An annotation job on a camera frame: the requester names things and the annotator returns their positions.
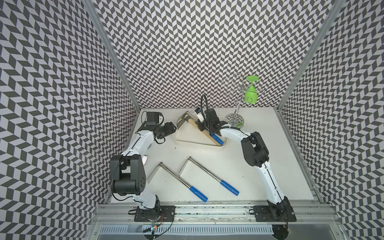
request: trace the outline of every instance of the metal rack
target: metal rack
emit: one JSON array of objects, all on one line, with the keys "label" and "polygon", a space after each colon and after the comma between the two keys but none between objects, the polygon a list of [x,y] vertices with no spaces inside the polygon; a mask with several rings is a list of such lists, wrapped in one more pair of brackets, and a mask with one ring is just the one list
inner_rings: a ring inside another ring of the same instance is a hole
[{"label": "metal rack", "polygon": [[244,99],[245,93],[248,91],[248,92],[260,94],[260,93],[263,92],[263,90],[261,88],[259,88],[259,89],[257,89],[256,92],[249,91],[248,88],[246,87],[247,81],[245,80],[244,75],[242,73],[236,73],[233,79],[231,79],[231,78],[224,78],[222,80],[222,83],[225,86],[228,86],[231,81],[235,82],[235,83],[237,83],[239,81],[242,81],[242,83],[234,91],[234,98],[236,100],[235,112],[231,113],[231,114],[228,114],[225,118],[228,120],[228,123],[231,126],[241,128],[242,126],[244,126],[244,118],[241,115],[238,114],[239,109],[240,109],[240,105],[241,105],[241,103],[243,101],[246,102],[246,103],[251,103],[253,101],[253,99],[251,97],[248,97],[247,99]]}]

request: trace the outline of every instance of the patterned backdrop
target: patterned backdrop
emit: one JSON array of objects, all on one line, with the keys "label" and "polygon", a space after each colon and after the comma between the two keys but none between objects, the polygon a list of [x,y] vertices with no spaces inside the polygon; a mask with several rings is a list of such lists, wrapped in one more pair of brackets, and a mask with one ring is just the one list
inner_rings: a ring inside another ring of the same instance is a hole
[{"label": "patterned backdrop", "polygon": [[79,0],[0,9],[0,239],[80,239],[136,113]]},{"label": "patterned backdrop", "polygon": [[260,77],[257,88],[264,92],[251,106],[270,107],[279,103],[333,1],[94,5],[142,108],[195,107],[202,93],[211,106],[234,106],[240,81],[222,80],[237,72]]},{"label": "patterned backdrop", "polygon": [[352,239],[384,239],[383,10],[347,1],[283,109]]}]

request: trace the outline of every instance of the metal grate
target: metal grate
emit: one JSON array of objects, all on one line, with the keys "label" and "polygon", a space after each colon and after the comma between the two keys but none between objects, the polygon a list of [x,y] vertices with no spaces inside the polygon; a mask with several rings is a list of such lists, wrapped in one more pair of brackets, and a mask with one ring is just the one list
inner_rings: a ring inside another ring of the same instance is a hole
[{"label": "metal grate", "polygon": [[[103,224],[100,229],[100,234],[143,234],[143,230],[151,227],[149,224]],[[169,228],[169,225],[160,226],[155,230],[155,233],[162,233]],[[204,225],[204,224],[189,224],[182,226],[172,226],[165,234],[169,235],[272,235],[272,225]]]}]

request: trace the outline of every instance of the black mounting plate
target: black mounting plate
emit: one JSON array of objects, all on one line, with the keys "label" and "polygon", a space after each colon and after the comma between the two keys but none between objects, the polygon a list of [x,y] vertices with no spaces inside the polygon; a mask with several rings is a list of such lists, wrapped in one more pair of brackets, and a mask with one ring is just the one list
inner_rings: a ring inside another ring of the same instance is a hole
[{"label": "black mounting plate", "polygon": [[[173,222],[175,218],[176,206],[160,206],[160,213],[164,213],[163,222]],[[140,209],[137,207],[135,213],[135,222],[151,222],[152,219],[156,219],[159,216],[159,212],[155,209]]]},{"label": "black mounting plate", "polygon": [[288,215],[288,222],[296,222],[296,216],[293,211],[293,208],[291,206],[287,206],[287,212],[282,212],[281,216],[278,218],[278,220],[274,219],[270,214],[270,206],[253,206],[252,207],[254,212],[252,213],[257,222],[287,222],[287,219],[285,218]]}]

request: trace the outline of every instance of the blue handle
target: blue handle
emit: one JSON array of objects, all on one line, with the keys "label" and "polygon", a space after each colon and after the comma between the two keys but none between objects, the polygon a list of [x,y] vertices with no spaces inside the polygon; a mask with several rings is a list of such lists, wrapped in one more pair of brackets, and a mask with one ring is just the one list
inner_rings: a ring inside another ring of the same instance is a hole
[{"label": "blue handle", "polygon": [[234,187],[232,187],[231,185],[229,185],[226,181],[224,180],[221,180],[221,185],[223,185],[226,189],[228,189],[229,191],[231,191],[233,194],[235,194],[236,196],[239,195],[239,191],[236,190]]},{"label": "blue handle", "polygon": [[207,202],[208,198],[204,194],[202,194],[199,190],[197,190],[194,186],[191,186],[189,190],[191,190],[191,192],[193,192],[201,200],[203,200],[204,202]]},{"label": "blue handle", "polygon": [[220,145],[223,145],[224,142],[216,134],[211,133],[211,137],[216,140]]}]

